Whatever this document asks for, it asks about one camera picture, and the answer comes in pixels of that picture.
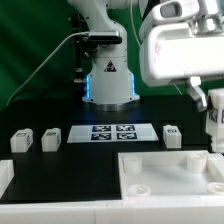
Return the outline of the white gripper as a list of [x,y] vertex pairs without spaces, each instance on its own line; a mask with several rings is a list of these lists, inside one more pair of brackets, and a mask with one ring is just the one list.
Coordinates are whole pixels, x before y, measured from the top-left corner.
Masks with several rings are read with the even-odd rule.
[[189,78],[186,90],[203,112],[207,99],[201,78],[224,75],[224,34],[193,35],[186,22],[156,26],[144,39],[139,59],[142,80],[150,87]]

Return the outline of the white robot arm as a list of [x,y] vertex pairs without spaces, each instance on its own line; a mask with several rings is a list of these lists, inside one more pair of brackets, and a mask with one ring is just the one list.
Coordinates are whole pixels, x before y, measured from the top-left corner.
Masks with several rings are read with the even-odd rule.
[[89,28],[82,38],[92,58],[84,102],[115,111],[139,100],[128,69],[127,32],[108,16],[110,9],[137,6],[144,83],[151,87],[183,83],[198,109],[207,109],[201,82],[224,77],[224,0],[67,1]]

